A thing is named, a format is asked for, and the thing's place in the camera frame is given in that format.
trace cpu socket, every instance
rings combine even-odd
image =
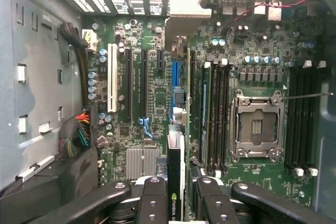
[[[230,153],[242,157],[268,157],[275,163],[282,153],[284,103],[279,90],[272,97],[246,97],[236,90],[230,107]]]

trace red wire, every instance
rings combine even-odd
[[[258,7],[258,6],[261,6],[261,5],[265,5],[267,7],[273,7],[273,8],[291,8],[293,6],[297,6],[297,5],[300,5],[302,4],[303,2],[305,2],[306,0],[300,0],[299,2],[295,3],[295,4],[290,4],[290,5],[271,5],[271,4],[266,4],[266,3],[260,3],[260,4],[257,4],[255,5],[254,7],[252,7],[251,9],[249,10],[246,10],[244,11],[242,14],[240,14],[239,16],[237,16],[236,18],[234,18],[232,20],[232,22],[236,22],[237,20],[239,20],[241,17],[243,17],[245,14],[251,12],[254,8]]]

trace black cable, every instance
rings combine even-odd
[[[74,25],[69,22],[64,22],[59,27],[59,33],[65,39],[65,41],[72,45],[75,49],[76,58],[79,66],[79,74],[82,89],[82,102],[83,106],[87,106],[88,99],[88,54],[86,48],[88,43],[86,40],[81,39],[78,35],[78,31],[73,27]]]

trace screw hole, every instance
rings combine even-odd
[[[229,218],[227,215],[221,215],[222,221],[227,221]]]
[[[149,217],[149,220],[155,220],[156,218],[155,215],[149,215],[148,217]]]

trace white pci slot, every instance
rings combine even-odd
[[[108,75],[107,75],[107,111],[116,112],[118,107],[118,62],[117,44],[108,44]]]

